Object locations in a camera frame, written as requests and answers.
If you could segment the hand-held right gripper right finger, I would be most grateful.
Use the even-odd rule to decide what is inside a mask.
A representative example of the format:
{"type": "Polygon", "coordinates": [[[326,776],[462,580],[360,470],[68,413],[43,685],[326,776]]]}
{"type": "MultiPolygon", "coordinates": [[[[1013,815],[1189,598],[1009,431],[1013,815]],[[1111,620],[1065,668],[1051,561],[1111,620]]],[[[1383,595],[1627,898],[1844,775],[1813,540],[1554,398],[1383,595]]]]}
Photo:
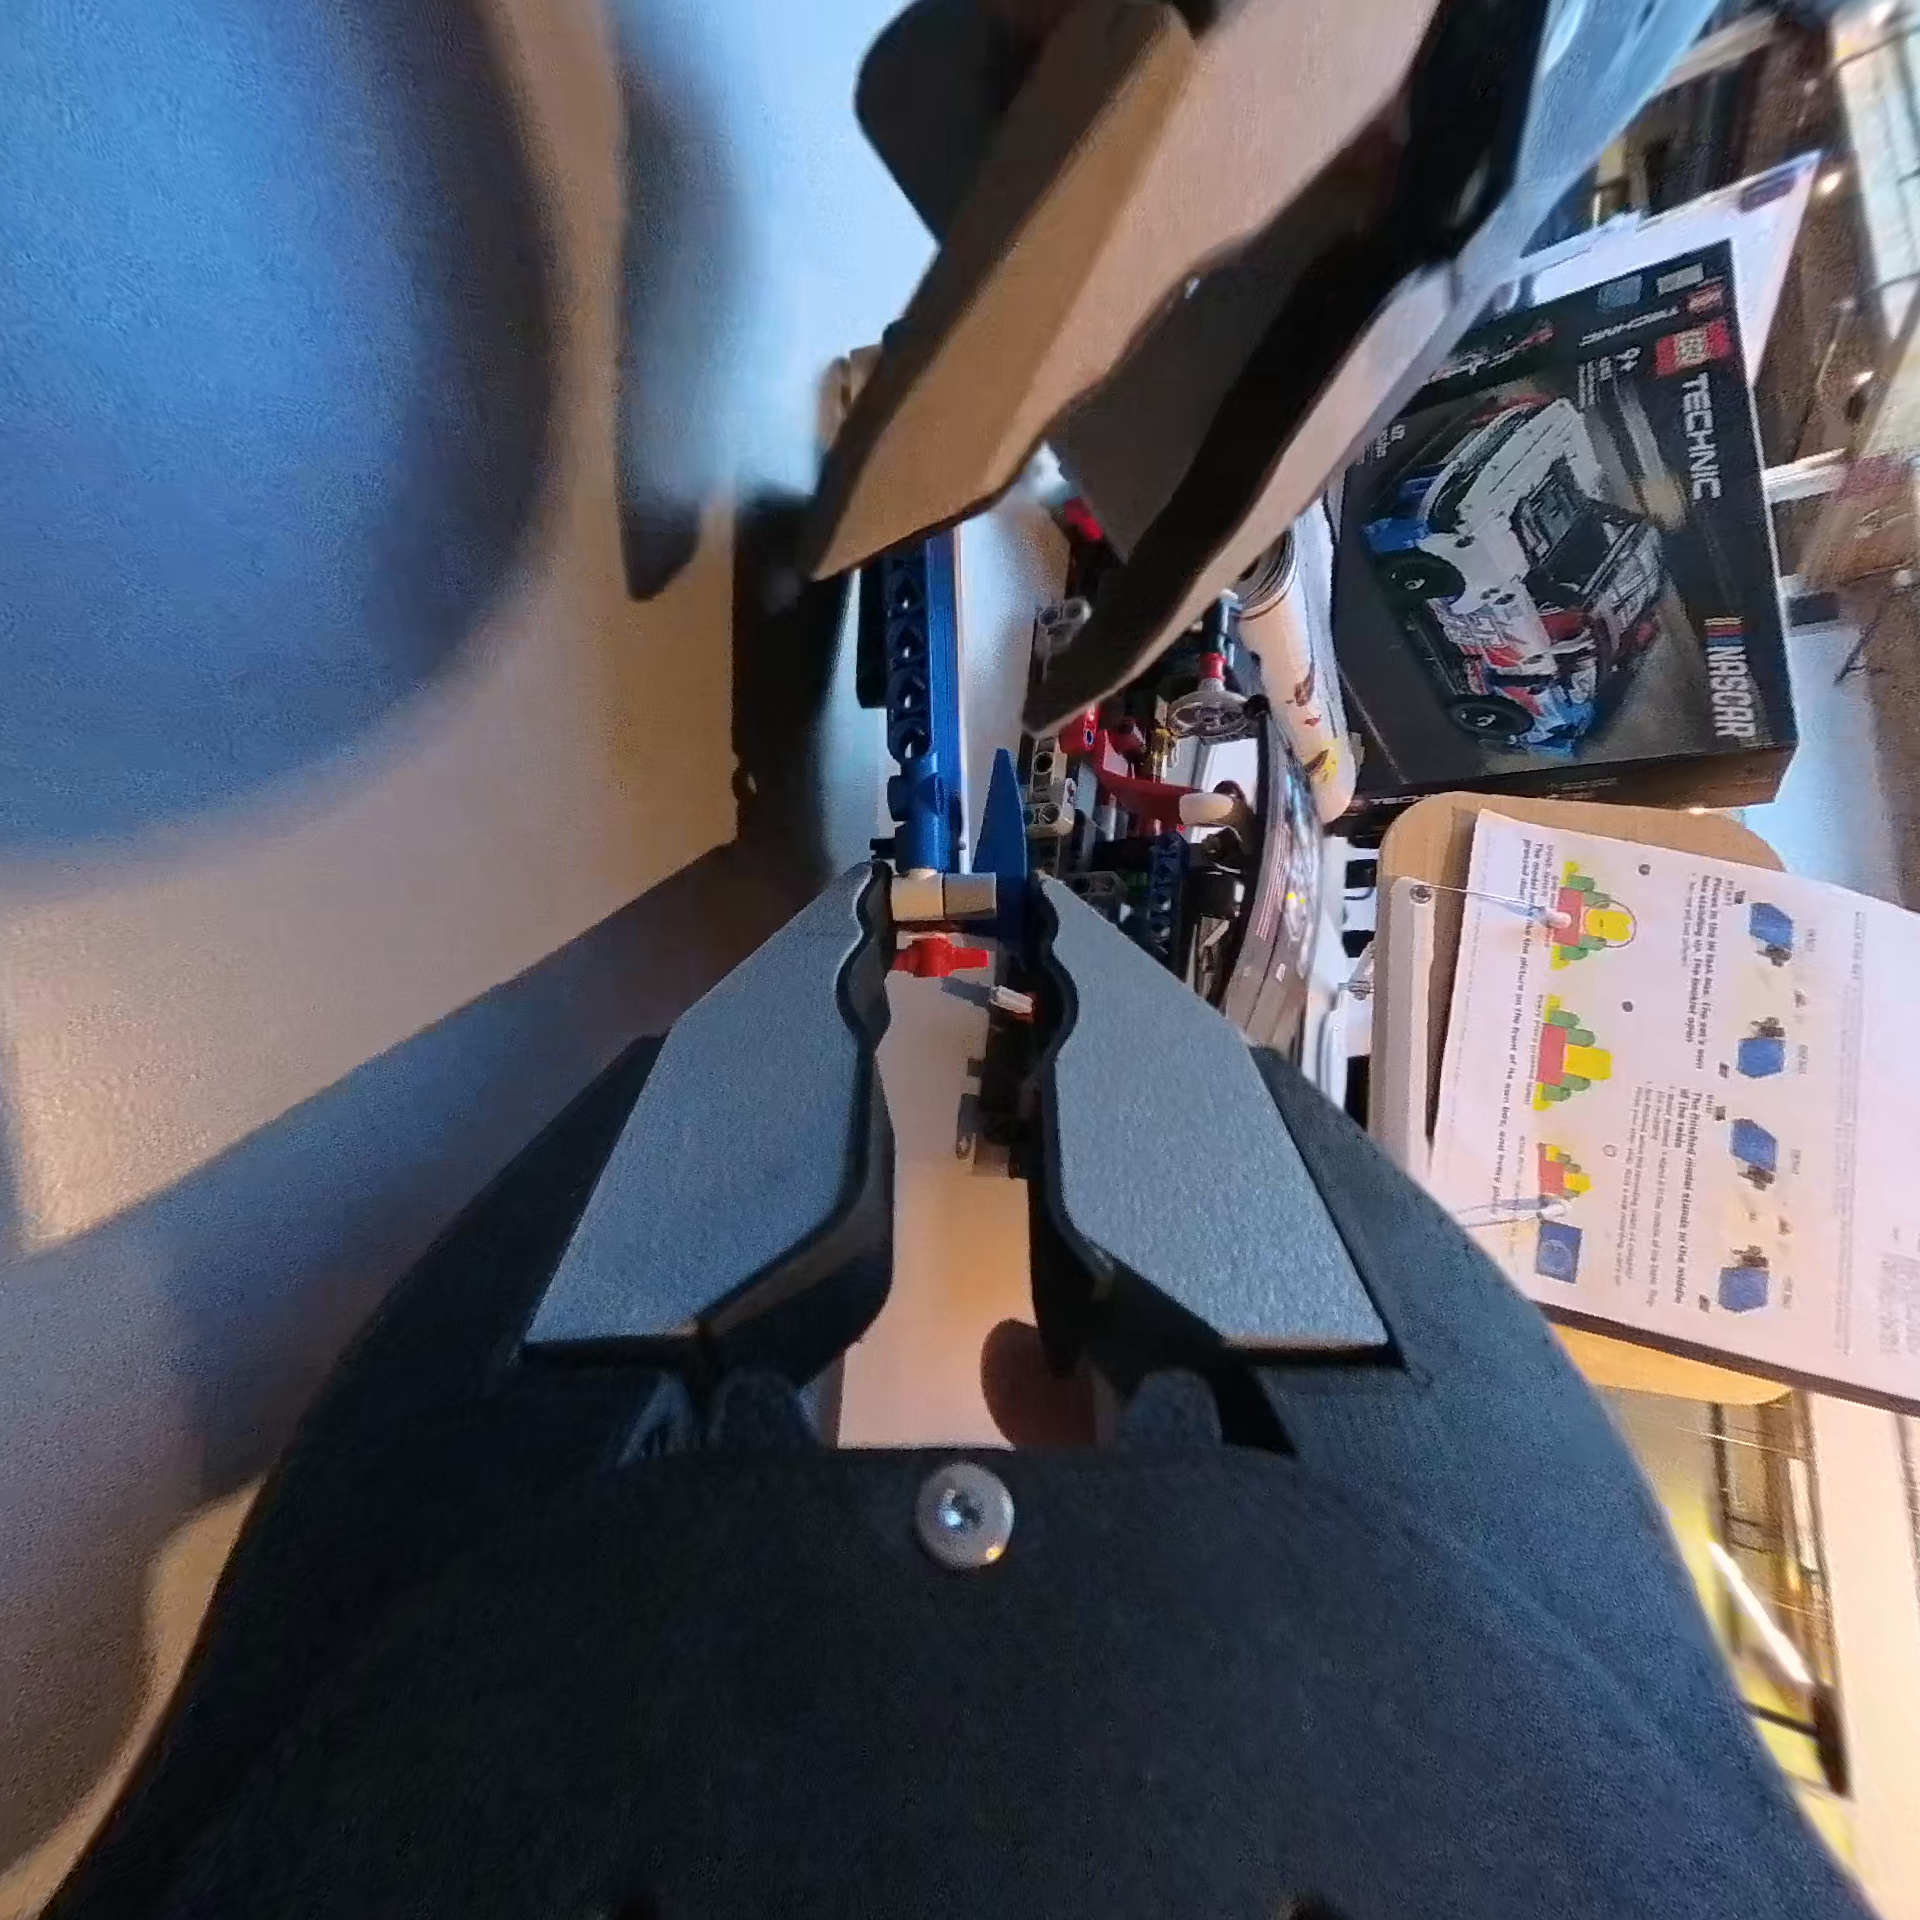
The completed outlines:
{"type": "Polygon", "coordinates": [[[1029,892],[1046,1356],[1379,1363],[1393,1333],[1246,1036],[1054,877],[1029,892]]]}

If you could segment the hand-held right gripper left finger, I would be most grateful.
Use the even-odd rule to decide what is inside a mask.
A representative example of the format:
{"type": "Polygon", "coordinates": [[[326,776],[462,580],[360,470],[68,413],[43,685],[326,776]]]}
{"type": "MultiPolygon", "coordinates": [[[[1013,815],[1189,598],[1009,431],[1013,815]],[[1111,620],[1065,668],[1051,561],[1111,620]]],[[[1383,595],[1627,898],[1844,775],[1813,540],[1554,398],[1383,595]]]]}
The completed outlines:
{"type": "Polygon", "coordinates": [[[889,870],[669,1028],[525,1328],[538,1357],[842,1357],[892,1289],[889,870]]]}

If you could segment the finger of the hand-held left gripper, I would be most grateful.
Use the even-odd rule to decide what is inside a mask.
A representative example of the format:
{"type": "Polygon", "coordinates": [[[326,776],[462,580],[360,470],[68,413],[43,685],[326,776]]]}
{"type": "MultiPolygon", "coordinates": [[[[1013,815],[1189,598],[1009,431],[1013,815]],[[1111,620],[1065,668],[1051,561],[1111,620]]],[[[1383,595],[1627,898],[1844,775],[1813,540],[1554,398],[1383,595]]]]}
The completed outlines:
{"type": "Polygon", "coordinates": [[[1303,274],[1224,389],[1208,427],[1080,632],[1021,701],[1054,732],[1152,664],[1411,402],[1502,286],[1472,248],[1375,302],[1359,257],[1303,274]]]}
{"type": "Polygon", "coordinates": [[[999,501],[1181,284],[1393,148],[1437,4],[1076,4],[819,470],[811,579],[999,501]]]}

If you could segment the blue and white brick panel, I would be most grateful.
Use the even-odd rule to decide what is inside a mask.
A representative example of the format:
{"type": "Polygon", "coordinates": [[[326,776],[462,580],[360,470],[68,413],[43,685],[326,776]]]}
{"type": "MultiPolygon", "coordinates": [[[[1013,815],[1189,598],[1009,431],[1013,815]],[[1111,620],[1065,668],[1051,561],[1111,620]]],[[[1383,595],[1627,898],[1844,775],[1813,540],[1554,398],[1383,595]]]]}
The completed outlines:
{"type": "Polygon", "coordinates": [[[958,540],[915,536],[859,567],[856,693],[882,713],[885,833],[856,877],[856,955],[968,987],[1002,1041],[1039,1037],[1026,884],[972,876],[981,810],[968,776],[958,540]]]}

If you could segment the blue smooth tile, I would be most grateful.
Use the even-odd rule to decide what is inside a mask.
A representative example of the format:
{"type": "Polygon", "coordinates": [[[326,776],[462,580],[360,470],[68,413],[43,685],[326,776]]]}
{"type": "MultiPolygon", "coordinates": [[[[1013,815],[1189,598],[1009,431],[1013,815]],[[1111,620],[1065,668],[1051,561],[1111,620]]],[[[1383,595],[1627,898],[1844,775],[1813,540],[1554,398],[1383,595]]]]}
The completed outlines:
{"type": "Polygon", "coordinates": [[[990,764],[988,804],[972,836],[972,876],[997,884],[1026,884],[1029,877],[1029,794],[1013,751],[997,747],[990,764]]]}

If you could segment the grey desk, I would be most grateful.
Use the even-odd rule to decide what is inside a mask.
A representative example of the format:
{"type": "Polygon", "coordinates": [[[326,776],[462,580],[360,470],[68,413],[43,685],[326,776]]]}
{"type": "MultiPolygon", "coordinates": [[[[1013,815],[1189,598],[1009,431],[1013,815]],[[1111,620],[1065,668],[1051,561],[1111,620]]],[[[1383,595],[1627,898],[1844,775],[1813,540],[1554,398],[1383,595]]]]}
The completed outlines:
{"type": "Polygon", "coordinates": [[[901,4],[5,4],[5,1916],[384,1297],[882,828],[901,4]]]}

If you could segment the curled instruction booklet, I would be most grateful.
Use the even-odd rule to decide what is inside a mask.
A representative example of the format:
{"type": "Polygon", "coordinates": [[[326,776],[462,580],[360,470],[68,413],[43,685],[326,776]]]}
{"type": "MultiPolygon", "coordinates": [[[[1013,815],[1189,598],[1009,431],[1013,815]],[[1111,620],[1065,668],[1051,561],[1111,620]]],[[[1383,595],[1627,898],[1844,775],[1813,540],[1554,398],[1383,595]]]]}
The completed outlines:
{"type": "Polygon", "coordinates": [[[1292,523],[1235,586],[1241,644],[1299,757],[1323,827],[1354,804],[1362,747],[1334,644],[1334,536],[1321,509],[1292,523]]]}

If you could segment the black toy brick race car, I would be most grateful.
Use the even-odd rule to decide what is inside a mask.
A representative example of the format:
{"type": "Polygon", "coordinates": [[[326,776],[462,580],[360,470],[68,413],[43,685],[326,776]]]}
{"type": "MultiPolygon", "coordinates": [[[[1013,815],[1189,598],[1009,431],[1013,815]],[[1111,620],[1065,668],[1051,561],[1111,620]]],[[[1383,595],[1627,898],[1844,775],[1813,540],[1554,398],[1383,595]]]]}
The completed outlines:
{"type": "Polygon", "coordinates": [[[1299,1058],[1328,991],[1328,853],[1311,776],[1241,644],[1235,586],[1054,732],[1026,732],[1032,866],[1252,1044],[1299,1058]]]}

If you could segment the wooden display board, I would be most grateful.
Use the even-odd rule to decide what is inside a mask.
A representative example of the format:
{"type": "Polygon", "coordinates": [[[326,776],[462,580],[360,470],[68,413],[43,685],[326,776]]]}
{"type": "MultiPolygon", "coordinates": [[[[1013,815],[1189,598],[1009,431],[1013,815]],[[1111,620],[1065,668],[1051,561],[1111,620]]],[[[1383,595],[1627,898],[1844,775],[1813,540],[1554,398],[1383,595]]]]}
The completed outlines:
{"type": "Polygon", "coordinates": [[[1379,936],[1369,951],[1375,1010],[1369,1135],[1423,1190],[1463,884],[1484,813],[1782,873],[1781,853],[1760,833],[1710,808],[1659,810],[1450,789],[1403,810],[1379,853],[1379,936]]]}

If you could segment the black toy car box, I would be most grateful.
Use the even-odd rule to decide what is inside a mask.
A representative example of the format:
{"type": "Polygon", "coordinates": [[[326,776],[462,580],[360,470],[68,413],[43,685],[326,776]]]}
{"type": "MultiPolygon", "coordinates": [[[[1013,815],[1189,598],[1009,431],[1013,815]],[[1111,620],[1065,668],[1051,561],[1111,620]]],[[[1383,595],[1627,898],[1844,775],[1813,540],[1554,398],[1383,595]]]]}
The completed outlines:
{"type": "Polygon", "coordinates": [[[1349,822],[1437,794],[1734,810],[1795,753],[1732,243],[1477,328],[1346,470],[1349,822]]]}

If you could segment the printed paper sheet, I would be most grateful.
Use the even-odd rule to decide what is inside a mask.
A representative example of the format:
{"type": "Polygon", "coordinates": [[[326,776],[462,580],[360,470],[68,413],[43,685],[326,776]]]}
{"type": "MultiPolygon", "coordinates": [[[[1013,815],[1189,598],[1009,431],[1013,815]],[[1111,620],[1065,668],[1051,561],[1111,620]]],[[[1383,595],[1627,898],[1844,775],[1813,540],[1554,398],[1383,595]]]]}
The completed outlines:
{"type": "Polygon", "coordinates": [[[1428,1190],[1547,1318],[1917,1413],[1917,912],[1484,813],[1428,1190]]]}

